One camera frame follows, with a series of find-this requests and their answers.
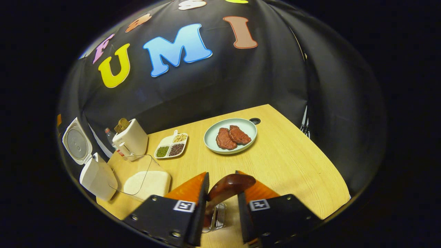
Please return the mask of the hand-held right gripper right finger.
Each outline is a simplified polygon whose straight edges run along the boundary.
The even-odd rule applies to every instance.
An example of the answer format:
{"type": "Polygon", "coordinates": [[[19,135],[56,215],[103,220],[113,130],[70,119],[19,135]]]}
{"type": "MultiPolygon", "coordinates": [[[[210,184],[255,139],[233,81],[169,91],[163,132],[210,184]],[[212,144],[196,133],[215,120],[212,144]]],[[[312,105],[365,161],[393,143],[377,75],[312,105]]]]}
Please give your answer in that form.
{"type": "Polygon", "coordinates": [[[296,247],[322,224],[296,196],[280,195],[260,181],[238,195],[238,211],[249,247],[296,247]]]}

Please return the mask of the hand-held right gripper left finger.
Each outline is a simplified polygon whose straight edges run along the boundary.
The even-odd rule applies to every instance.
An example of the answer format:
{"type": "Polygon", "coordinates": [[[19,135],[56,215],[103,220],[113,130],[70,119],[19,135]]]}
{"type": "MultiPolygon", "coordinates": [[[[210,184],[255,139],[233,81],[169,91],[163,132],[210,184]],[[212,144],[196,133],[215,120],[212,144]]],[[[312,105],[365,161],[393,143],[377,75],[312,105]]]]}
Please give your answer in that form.
{"type": "Polygon", "coordinates": [[[152,195],[124,218],[123,223],[153,242],[155,248],[195,248],[201,245],[209,174],[201,173],[181,185],[195,199],[152,195]]]}

